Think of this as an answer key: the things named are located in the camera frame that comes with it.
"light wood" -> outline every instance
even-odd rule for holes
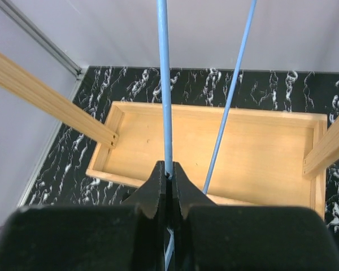
[[[164,159],[162,105],[114,102],[111,110],[117,109],[123,113],[117,148],[108,150],[104,164],[99,158],[97,167],[95,152],[87,175],[139,187],[156,161]],[[222,114],[222,108],[172,105],[173,159],[200,189]],[[319,179],[313,187],[313,182],[303,177],[303,158],[313,148],[319,125],[326,121],[326,115],[319,114],[232,109],[209,197],[221,198],[218,202],[228,200],[229,204],[317,209],[316,193],[322,184],[325,189],[325,176],[319,177],[324,182]]]
[[[303,173],[313,178],[339,159],[339,116],[304,159]]]
[[[313,147],[321,140],[327,131],[327,122],[320,121],[314,127],[314,140]],[[310,189],[310,206],[314,209],[320,217],[325,216],[325,180],[326,180],[326,169],[323,169],[319,175],[311,180]]]
[[[86,174],[88,176],[94,177],[94,178],[99,178],[104,181],[113,181],[115,180],[116,183],[120,185],[127,185],[130,187],[135,187],[138,188],[141,185],[143,185],[145,182],[133,178],[128,178],[120,175],[115,175],[111,173],[106,173],[106,172],[101,172],[101,171],[95,171],[93,169],[87,169]],[[255,205],[253,203],[249,202],[242,202],[240,200],[235,200],[235,199],[228,199],[228,198],[223,198],[220,196],[214,196],[214,195],[207,195],[214,203],[218,205],[232,205],[232,206],[250,206],[250,205]]]
[[[118,133],[118,127],[121,124],[121,120],[123,117],[123,112],[117,107],[112,106],[111,110],[107,116],[107,120],[105,122],[105,126],[114,131],[116,134]],[[96,148],[94,149],[93,156],[96,157],[96,160],[93,159],[90,161],[88,168],[90,169],[102,169],[106,159],[110,156],[109,150],[111,148],[107,145],[104,145],[100,142],[97,143]]]
[[[0,86],[80,133],[114,148],[118,135],[0,53]]]

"black marble surface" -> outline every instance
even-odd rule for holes
[[[225,105],[232,71],[172,69],[173,104]],[[90,67],[74,99],[104,122],[113,100],[161,102],[157,68]],[[339,74],[241,71],[232,107],[339,115]],[[129,188],[85,175],[95,142],[62,125],[27,204],[110,205]],[[339,161],[327,170],[325,223],[339,235]]]

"white wall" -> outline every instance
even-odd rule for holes
[[[158,66],[156,0],[12,0],[77,64]],[[251,0],[167,0],[170,64],[234,68]],[[339,0],[259,0],[244,69],[339,72]]]
[[[0,52],[69,96],[75,78],[0,10]],[[15,209],[57,121],[0,88],[0,225]]]

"wooden tray bottom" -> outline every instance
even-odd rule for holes
[[[173,160],[203,188],[220,119],[173,114]],[[124,113],[117,146],[103,172],[141,181],[164,159],[159,115]],[[310,181],[302,161],[312,149],[313,128],[243,122],[229,118],[209,194],[255,204],[309,206]]]

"blue rod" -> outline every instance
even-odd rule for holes
[[[252,1],[251,7],[250,7],[250,11],[249,11],[249,15],[247,17],[247,22],[246,22],[246,27],[245,27],[245,31],[244,31],[244,36],[242,37],[240,51],[238,53],[235,70],[233,72],[233,76],[232,76],[232,80],[231,80],[231,85],[230,85],[230,90],[229,90],[227,101],[226,101],[226,105],[225,105],[224,115],[222,116],[222,121],[221,121],[220,129],[219,129],[219,134],[217,136],[216,144],[215,144],[215,148],[214,148],[214,153],[212,154],[212,158],[211,158],[210,168],[208,169],[208,173],[207,173],[207,177],[206,177],[206,182],[205,182],[205,185],[203,186],[203,190],[202,190],[202,192],[204,194],[207,194],[208,187],[210,186],[210,181],[211,181],[212,173],[214,172],[214,167],[215,167],[215,163],[216,163],[217,154],[219,153],[219,148],[220,148],[222,136],[224,134],[228,112],[230,110],[230,105],[231,105],[233,93],[235,91],[235,86],[236,86],[236,82],[237,82],[238,72],[240,71],[240,65],[241,65],[242,56],[244,55],[246,41],[247,41],[247,37],[249,35],[250,26],[251,26],[251,21],[253,19],[253,15],[254,15],[254,11],[255,11],[256,1],[257,0],[253,0]]]
[[[166,176],[170,180],[172,178],[172,112],[167,0],[157,0],[157,18],[164,128],[164,170],[166,171]]]
[[[174,240],[175,237],[173,236],[173,231],[168,229],[168,232],[171,234],[171,237],[169,238],[169,243],[167,246],[166,254],[164,255],[164,265],[165,265],[165,271],[168,270],[168,266],[170,265],[172,253],[173,253],[173,247],[174,247]]]

